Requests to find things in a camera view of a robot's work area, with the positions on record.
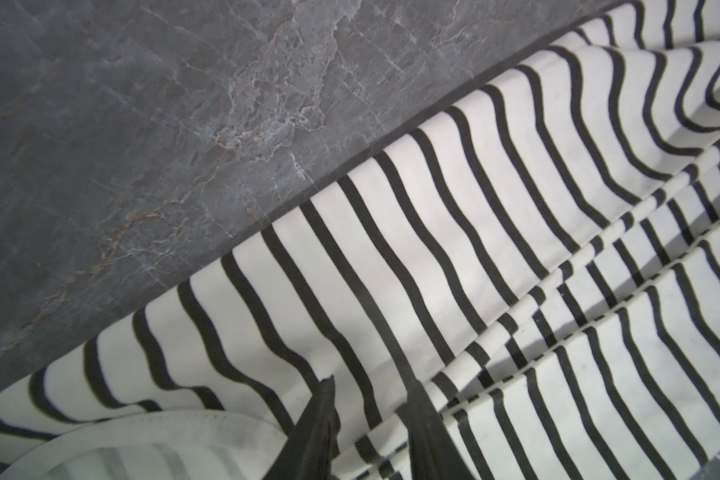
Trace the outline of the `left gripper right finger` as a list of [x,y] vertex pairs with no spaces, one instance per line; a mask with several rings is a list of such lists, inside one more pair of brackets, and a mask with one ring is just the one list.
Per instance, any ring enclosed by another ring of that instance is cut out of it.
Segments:
[[424,386],[414,380],[404,405],[413,479],[473,479]]

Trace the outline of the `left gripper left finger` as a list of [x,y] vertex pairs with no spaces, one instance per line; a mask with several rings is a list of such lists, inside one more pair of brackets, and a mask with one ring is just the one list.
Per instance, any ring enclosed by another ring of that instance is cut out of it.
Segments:
[[329,377],[318,384],[264,479],[333,479],[338,430],[335,380]]

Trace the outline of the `black white striped tank top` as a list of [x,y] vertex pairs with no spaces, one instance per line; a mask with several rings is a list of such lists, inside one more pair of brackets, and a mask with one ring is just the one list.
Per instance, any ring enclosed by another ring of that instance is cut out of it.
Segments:
[[720,452],[720,1],[567,32],[0,393],[0,479],[264,479],[335,380],[333,479],[413,479],[418,380],[473,479]]

